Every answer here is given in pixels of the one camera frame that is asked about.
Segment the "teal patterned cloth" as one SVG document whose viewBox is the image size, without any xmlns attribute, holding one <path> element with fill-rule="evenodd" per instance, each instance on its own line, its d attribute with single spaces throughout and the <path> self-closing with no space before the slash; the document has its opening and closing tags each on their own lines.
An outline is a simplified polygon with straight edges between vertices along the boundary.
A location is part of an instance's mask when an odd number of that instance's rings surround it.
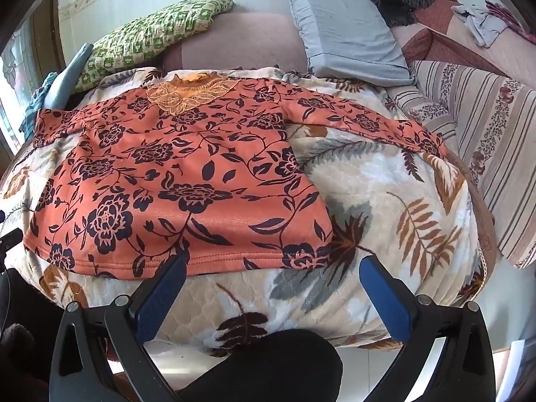
<svg viewBox="0 0 536 402">
<path fill-rule="evenodd" d="M 41 86 L 32 93 L 31 101 L 25 109 L 24 119 L 19 127 L 19 132 L 23 133 L 26 142 L 28 142 L 35 133 L 37 114 L 43 107 L 45 98 L 56 77 L 58 77 L 56 72 L 49 73 Z"/>
</svg>

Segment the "leaf pattern fleece blanket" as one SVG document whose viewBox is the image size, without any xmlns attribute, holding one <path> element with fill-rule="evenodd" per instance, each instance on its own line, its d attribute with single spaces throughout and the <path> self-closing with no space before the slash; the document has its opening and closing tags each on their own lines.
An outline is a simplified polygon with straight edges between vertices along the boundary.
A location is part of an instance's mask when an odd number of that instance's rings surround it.
<svg viewBox="0 0 536 402">
<path fill-rule="evenodd" d="M 71 112 L 141 86 L 199 75 L 270 78 L 364 105 L 398 122 L 413 121 L 390 117 L 373 93 L 346 92 L 327 80 L 274 68 L 168 74 L 141 68 L 102 81 L 78 107 L 58 111 Z M 320 125 L 289 124 L 287 135 L 332 222 L 328 264 L 314 270 L 196 275 L 187 266 L 187 281 L 157 333 L 159 341 L 222 357 L 279 330 L 309 329 L 339 346 L 370 347 L 388 338 L 359 280 L 359 264 L 370 255 L 411 291 L 439 304 L 461 306 L 474 298 L 494 264 L 491 216 L 445 144 L 445 155 L 437 157 Z M 18 228 L 24 236 L 47 181 L 79 140 L 72 134 L 37 147 L 34 138 L 1 179 L 1 229 Z M 6 264 L 59 306 L 71 301 L 86 307 L 105 305 L 149 279 L 63 270 L 27 250 L 24 240 L 8 253 Z"/>
</svg>

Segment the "mauve quilted mattress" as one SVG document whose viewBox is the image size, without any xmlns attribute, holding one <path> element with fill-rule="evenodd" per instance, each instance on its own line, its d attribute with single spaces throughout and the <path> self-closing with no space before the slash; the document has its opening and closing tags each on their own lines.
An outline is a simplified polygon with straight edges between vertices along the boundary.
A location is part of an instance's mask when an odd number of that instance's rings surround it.
<svg viewBox="0 0 536 402">
<path fill-rule="evenodd" d="M 168 47 L 157 64 L 166 72 L 238 67 L 308 71 L 304 42 L 292 18 L 261 12 L 216 15 L 207 31 Z"/>
</svg>

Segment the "red pink patchwork quilt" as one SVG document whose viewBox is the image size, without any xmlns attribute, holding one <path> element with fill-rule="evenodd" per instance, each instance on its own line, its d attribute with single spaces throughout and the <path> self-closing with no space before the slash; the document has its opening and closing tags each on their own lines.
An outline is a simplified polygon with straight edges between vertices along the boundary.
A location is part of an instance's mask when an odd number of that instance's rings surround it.
<svg viewBox="0 0 536 402">
<path fill-rule="evenodd" d="M 393 27 L 407 63 L 438 61 L 508 76 L 535 86 L 535 44 L 506 28 L 490 47 L 480 47 L 469 29 L 454 15 L 450 0 L 437 0 L 416 12 L 416 22 Z"/>
</svg>

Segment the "black trouser knee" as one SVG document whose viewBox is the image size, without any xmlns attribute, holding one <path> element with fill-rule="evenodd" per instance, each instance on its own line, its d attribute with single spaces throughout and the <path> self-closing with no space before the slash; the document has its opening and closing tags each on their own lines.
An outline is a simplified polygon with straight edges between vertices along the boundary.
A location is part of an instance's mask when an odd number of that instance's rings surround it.
<svg viewBox="0 0 536 402">
<path fill-rule="evenodd" d="M 289 329 L 239 347 L 176 394 L 182 401 L 336 401 L 342 370 L 327 340 Z"/>
</svg>

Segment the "green white checkered pillow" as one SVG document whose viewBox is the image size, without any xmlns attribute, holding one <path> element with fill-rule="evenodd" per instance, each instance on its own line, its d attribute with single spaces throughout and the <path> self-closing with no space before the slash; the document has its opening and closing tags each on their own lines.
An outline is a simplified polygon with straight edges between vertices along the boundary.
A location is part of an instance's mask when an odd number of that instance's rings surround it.
<svg viewBox="0 0 536 402">
<path fill-rule="evenodd" d="M 110 74 L 146 63 L 167 47 L 209 30 L 213 18 L 234 5 L 232 0 L 182 0 L 117 27 L 93 44 L 74 92 L 92 89 Z"/>
</svg>

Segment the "white crumpled cloth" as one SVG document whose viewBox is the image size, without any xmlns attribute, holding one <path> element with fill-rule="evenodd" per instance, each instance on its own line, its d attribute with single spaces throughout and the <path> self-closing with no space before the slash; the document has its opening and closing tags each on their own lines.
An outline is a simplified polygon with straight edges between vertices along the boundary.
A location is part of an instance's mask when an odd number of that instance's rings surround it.
<svg viewBox="0 0 536 402">
<path fill-rule="evenodd" d="M 479 47 L 489 48 L 508 25 L 475 5 L 452 5 L 453 14 L 465 25 Z"/>
</svg>

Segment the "blue folded cloth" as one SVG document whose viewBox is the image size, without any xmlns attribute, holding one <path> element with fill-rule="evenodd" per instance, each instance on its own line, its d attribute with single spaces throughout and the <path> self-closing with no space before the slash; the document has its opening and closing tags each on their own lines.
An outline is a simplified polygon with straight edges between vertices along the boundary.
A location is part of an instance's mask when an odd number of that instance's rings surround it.
<svg viewBox="0 0 536 402">
<path fill-rule="evenodd" d="M 93 44 L 85 43 L 81 46 L 65 70 L 55 77 L 45 96 L 43 108 L 64 109 L 92 51 Z"/>
</svg>

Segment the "light blue pillow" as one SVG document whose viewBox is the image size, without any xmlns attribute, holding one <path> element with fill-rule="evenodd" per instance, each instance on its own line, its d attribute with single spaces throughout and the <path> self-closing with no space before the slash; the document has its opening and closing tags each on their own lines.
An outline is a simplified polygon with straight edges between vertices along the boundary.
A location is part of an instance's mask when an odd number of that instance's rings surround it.
<svg viewBox="0 0 536 402">
<path fill-rule="evenodd" d="M 415 84 L 393 33 L 370 0 L 289 0 L 309 72 L 382 87 Z"/>
</svg>

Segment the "orange floral blouse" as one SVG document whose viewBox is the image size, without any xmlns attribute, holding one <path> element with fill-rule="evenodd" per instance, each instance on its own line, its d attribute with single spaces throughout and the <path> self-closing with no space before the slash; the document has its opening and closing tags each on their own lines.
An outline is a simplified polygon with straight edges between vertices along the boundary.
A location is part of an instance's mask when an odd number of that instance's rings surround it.
<svg viewBox="0 0 536 402">
<path fill-rule="evenodd" d="M 79 140 L 47 181 L 24 246 L 63 270 L 116 279 L 150 278 L 172 257 L 192 275 L 324 267 L 332 222 L 289 124 L 446 153 L 414 121 L 295 84 L 175 77 L 40 113 L 35 146 Z"/>
</svg>

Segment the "striped floral quilt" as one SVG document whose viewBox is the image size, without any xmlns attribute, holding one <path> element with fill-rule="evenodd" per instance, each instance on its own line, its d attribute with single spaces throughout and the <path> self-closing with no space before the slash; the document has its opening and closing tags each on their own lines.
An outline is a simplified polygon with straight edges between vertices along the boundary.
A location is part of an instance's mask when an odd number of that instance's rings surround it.
<svg viewBox="0 0 536 402">
<path fill-rule="evenodd" d="M 512 78 L 434 61 L 412 66 L 416 83 L 391 88 L 396 109 L 440 134 L 466 165 L 495 219 L 500 254 L 535 262 L 535 91 Z"/>
</svg>

